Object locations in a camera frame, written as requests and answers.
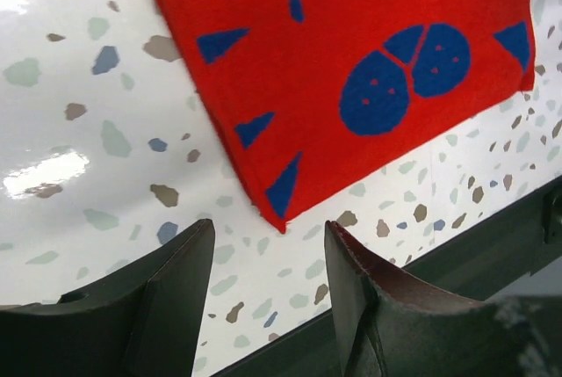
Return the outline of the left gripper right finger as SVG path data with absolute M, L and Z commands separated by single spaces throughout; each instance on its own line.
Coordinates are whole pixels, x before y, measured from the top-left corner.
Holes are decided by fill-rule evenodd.
M 416 278 L 334 221 L 325 258 L 344 376 L 559 376 L 561 299 L 475 301 Z

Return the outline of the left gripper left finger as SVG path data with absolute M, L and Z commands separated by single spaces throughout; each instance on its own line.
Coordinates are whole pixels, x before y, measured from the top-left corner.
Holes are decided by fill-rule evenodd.
M 189 376 L 213 264 L 213 223 L 61 296 L 1 311 L 3 376 Z

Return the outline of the colourful striped towel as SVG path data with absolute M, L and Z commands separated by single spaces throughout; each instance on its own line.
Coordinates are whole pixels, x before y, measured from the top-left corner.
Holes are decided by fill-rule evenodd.
M 534 85 L 530 0 L 156 0 L 278 230 Z

